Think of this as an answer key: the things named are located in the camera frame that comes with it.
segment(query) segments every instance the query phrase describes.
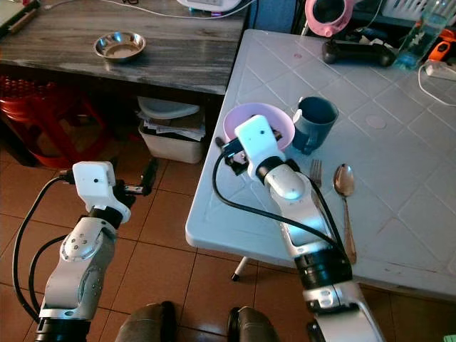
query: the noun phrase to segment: orange object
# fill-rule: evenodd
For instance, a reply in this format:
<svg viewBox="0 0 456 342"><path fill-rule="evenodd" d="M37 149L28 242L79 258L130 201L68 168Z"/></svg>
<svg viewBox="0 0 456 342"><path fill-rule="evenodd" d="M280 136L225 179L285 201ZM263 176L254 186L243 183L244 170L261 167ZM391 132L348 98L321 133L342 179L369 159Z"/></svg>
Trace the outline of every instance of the orange object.
<svg viewBox="0 0 456 342"><path fill-rule="evenodd" d="M431 61L441 61L446 56L451 48L451 44L456 43L456 32L445 29L439 35L439 38L442 41L434 47L428 57Z"/></svg>
<svg viewBox="0 0 456 342"><path fill-rule="evenodd" d="M111 134L105 121L80 92L55 83L12 80L0 76L0 111L41 164L49 167L71 167L75 162L92 160L101 152ZM93 117L101 126L95 142L78 151L60 124L79 126L79 115ZM59 156L46 155L38 146L41 134L53 143Z"/></svg>

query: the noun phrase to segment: spoon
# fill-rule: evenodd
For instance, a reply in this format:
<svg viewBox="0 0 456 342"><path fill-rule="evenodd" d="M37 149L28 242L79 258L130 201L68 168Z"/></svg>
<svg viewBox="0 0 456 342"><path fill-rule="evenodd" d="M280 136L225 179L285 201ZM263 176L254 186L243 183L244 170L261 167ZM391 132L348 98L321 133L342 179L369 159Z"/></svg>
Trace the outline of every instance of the spoon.
<svg viewBox="0 0 456 342"><path fill-rule="evenodd" d="M356 263L356 248L353 240L353 232L351 230L350 216L348 216L347 197L353 194L355 189L355 180L353 179L353 171L347 164L339 165L334 173L333 179L335 191L342 197L343 200L343 221L345 224L344 239L348 260L350 263Z"/></svg>

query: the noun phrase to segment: tiled floor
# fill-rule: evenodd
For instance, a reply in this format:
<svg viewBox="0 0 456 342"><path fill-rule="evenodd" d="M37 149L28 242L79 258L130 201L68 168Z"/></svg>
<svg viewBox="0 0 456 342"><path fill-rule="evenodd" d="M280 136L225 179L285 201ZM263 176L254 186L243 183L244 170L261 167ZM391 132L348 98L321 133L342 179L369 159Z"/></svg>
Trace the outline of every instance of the tiled floor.
<svg viewBox="0 0 456 342"><path fill-rule="evenodd" d="M148 158L142 142L120 152L117 177L135 182ZM115 340L121 323L137 307L171 300L180 322L178 341L225 341L233 306L264 312L282 341L307 341L304 308L296 272L252 261L238 283L229 277L240 257L196 249L185 241L185 220L202 165L161 160L154 192L138 199L131 220L119 230L116 252L105 278L90 342ZM35 324L19 306L11 286L13 238L43 184L55 170L18 165L0 152L0 341L32 341ZM20 259L22 287L33 253L49 239L70 232L84 213L73 186L51 188L24 235ZM40 259L36 289L42 293L57 262L57 246ZM388 342L442 341L456 333L456 306L363 288Z"/></svg>

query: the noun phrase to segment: stainless steel bowl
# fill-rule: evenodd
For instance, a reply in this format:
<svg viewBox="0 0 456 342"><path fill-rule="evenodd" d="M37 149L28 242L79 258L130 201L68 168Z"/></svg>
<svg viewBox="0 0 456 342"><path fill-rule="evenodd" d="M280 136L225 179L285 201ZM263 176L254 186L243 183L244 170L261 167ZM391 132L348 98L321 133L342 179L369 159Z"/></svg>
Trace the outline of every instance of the stainless steel bowl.
<svg viewBox="0 0 456 342"><path fill-rule="evenodd" d="M113 32L97 39L93 48L97 55L110 62L122 63L137 57L144 50L145 39L133 32Z"/></svg>

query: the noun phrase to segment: black cable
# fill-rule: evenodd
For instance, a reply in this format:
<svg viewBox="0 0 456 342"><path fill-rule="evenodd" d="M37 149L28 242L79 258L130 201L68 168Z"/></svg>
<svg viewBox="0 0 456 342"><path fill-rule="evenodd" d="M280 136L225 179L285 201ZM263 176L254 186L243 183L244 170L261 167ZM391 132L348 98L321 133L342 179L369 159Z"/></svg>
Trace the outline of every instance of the black cable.
<svg viewBox="0 0 456 342"><path fill-rule="evenodd" d="M23 220L21 226L19 227L19 231L17 232L16 236L16 241L14 242L14 251L13 251L13 285L14 285L14 290L16 291L17 299L21 303L22 307L27 311L27 313L31 316L31 318L38 323L38 314L39 312L35 312L35 310L30 306L30 304L27 302L27 300L24 298L24 295L22 294L21 287L19 286L19 276L18 276L18 263L19 263L19 248L21 246L21 240L22 240L22 235L24 234L24 231L27 227L27 224L30 221L31 216L35 212L39 202L43 198L44 194L46 191L51 187L52 184L55 182L58 182L59 180L64 180L64 177L59 176L56 178L53 178L49 182L47 182L43 189L41 189L40 193L35 199L35 202L33 203L32 207L28 211L28 214L26 218Z"/></svg>
<svg viewBox="0 0 456 342"><path fill-rule="evenodd" d="M246 212L251 212L253 214L257 214L257 215L261 215L261 216L264 216L264 217L268 217L269 219L275 219L276 221L287 223L287 224L290 224L291 226L295 226L296 228L305 230L306 232L311 233L311 234L319 237L320 239L324 240L325 242L330 244L333 248L339 250L341 255L343 255L344 258L347 260L347 262L349 262L348 261L348 257L346 256L346 253L345 253L345 250L343 249L343 247L341 248L339 246L338 242L332 240L330 237L327 237L325 234L323 234L322 232L318 231L317 229L311 228L311 227L309 227L309 226L307 226L305 224L296 222L296 221L294 221L292 219L287 219L286 217L283 217L283 216L280 216L280 215L277 215L277 214L272 214L271 212L265 212L264 210L260 210L260 209L257 209L257 208L253 208L253 207L249 207L249 206L240 204L240 203L232 202L229 199L223 197L223 195L220 193L220 191L219 191L219 189L217 187L217 171L219 169L220 162L223 160L224 157L225 157L225 155L222 153L217 158L217 160L215 162L215 165L214 165L214 169L212 171L212 187L214 188L214 192L215 192L216 196L223 203L229 205L230 207L236 208L236 209L240 209L240 210L244 210Z"/></svg>
<svg viewBox="0 0 456 342"><path fill-rule="evenodd" d="M252 23L252 28L255 29L255 26L257 25L257 18L258 18L258 9L259 9L259 0L256 0L256 8L255 8L255 16L254 16L254 21Z"/></svg>
<svg viewBox="0 0 456 342"><path fill-rule="evenodd" d="M30 291L30 300L31 303L33 304L33 307L35 308L35 311L37 313L40 312L40 304L38 303L38 300L36 299L36 293L35 293L35 268L36 264L38 263L38 259L40 258L41 254L51 245L55 244L56 242L62 241L65 239L67 236L62 235L61 237L56 237L55 239L52 239L51 241L46 242L41 248L36 252L35 256L32 259L32 262L30 264L30 271L28 272L28 289Z"/></svg>
<svg viewBox="0 0 456 342"><path fill-rule="evenodd" d="M309 177L307 177L307 179L311 183L313 190L315 191L316 195L318 196L318 200L320 201L321 205L323 205L323 209L325 211L326 217L328 217L328 221L329 221L329 225L331 226L331 230L333 231L334 236L336 237L337 244L339 245L340 248L343 249L341 235L339 235L339 231L337 230L333 215L331 214L331 211L329 210L328 205L326 204L325 198L321 194L321 191L318 188L318 185L315 184L315 182L312 179L310 179Z"/></svg>
<svg viewBox="0 0 456 342"><path fill-rule="evenodd" d="M295 33L298 29L299 23L304 16L304 1L299 1L299 6L296 9L296 13L293 18L293 23L291 25L291 33Z"/></svg>
<svg viewBox="0 0 456 342"><path fill-rule="evenodd" d="M294 2L294 16L298 13L298 8L299 8L299 0L295 0Z"/></svg>

